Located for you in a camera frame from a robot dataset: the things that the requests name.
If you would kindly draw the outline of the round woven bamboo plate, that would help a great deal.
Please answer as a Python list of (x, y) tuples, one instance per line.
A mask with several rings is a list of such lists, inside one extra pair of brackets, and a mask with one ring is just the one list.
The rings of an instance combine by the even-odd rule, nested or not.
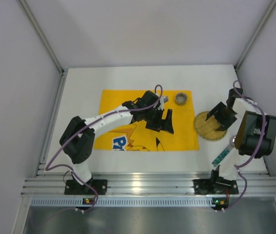
[(219, 124), (214, 118), (214, 116), (206, 120), (208, 113), (208, 111), (205, 111), (196, 115), (196, 117), (194, 118), (194, 129), (196, 133), (205, 140), (221, 140), (226, 136), (227, 130), (217, 131)]

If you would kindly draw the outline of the spoon with green handle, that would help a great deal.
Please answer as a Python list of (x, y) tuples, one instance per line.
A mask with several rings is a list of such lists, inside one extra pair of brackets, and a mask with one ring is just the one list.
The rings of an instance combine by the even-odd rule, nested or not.
[(212, 165), (214, 167), (217, 167), (225, 159), (225, 157), (231, 152), (231, 150), (235, 148), (235, 139), (236, 139), (236, 136), (233, 136), (230, 138), (228, 146), (212, 162)]

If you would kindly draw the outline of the yellow cartoon placemat cloth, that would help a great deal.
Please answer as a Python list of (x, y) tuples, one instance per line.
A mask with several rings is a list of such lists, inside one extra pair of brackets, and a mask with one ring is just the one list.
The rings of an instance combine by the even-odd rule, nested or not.
[[(175, 97), (181, 92), (186, 94), (188, 100), (179, 106), (175, 103)], [(168, 109), (173, 110), (173, 134), (146, 129), (146, 122), (140, 121), (99, 136), (95, 140), (94, 149), (149, 152), (199, 150), (198, 136), (194, 130), (195, 112), (191, 91), (164, 90), (163, 95), (168, 97), (168, 102), (164, 104), (163, 117), (166, 117)]]

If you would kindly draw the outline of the speckled ceramic cup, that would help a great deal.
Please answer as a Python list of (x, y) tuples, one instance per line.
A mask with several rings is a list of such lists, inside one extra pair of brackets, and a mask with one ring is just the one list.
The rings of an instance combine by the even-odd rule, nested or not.
[(188, 96), (185, 93), (180, 92), (180, 93), (177, 93), (175, 95), (175, 103), (176, 103), (176, 105), (183, 106), (183, 105), (185, 105), (187, 103), (187, 101), (188, 101)]

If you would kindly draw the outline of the fork with green handle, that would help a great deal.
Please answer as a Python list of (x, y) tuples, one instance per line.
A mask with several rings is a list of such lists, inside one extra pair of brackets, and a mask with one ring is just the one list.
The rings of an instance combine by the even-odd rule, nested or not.
[(223, 150), (212, 162), (212, 165), (216, 167), (218, 164), (221, 163), (221, 161), (228, 155), (229, 150), (225, 149)]

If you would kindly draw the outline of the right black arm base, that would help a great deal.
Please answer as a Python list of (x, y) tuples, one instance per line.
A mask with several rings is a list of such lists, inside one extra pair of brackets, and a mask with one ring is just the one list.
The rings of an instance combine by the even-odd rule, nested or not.
[(237, 195), (239, 193), (235, 180), (195, 179), (193, 184), (196, 195), (225, 195), (226, 192), (230, 195)]

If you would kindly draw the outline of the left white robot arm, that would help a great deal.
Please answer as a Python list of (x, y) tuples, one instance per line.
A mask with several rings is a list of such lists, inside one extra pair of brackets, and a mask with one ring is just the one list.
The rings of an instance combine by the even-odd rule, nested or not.
[(73, 180), (81, 186), (90, 183), (92, 175), (87, 159), (92, 153), (95, 139), (117, 127), (143, 120), (146, 122), (146, 129), (173, 134), (172, 109), (168, 109), (166, 117), (162, 118), (167, 101), (167, 96), (146, 91), (142, 97), (126, 101), (102, 115), (89, 119), (79, 116), (72, 118), (59, 143), (73, 163)]

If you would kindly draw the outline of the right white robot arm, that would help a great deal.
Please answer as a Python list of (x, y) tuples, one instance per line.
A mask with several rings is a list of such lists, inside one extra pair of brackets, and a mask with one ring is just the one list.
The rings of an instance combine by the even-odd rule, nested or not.
[(242, 88), (229, 90), (226, 104), (220, 102), (207, 113), (205, 120), (216, 120), (216, 131), (225, 131), (241, 118), (236, 133), (234, 147), (240, 156), (249, 156), (244, 163), (237, 160), (218, 165), (212, 170), (210, 183), (215, 189), (225, 190), (234, 187), (240, 169), (253, 159), (271, 154), (276, 139), (276, 116), (266, 114), (251, 98), (243, 95)]

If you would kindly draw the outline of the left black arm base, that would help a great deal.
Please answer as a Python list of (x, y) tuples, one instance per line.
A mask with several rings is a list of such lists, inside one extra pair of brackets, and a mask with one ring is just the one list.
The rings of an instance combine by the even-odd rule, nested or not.
[[(91, 179), (90, 186), (97, 191), (99, 195), (105, 195), (107, 192), (106, 179)], [(95, 192), (86, 185), (81, 185), (74, 179), (67, 180), (64, 190), (65, 195), (94, 195)]]

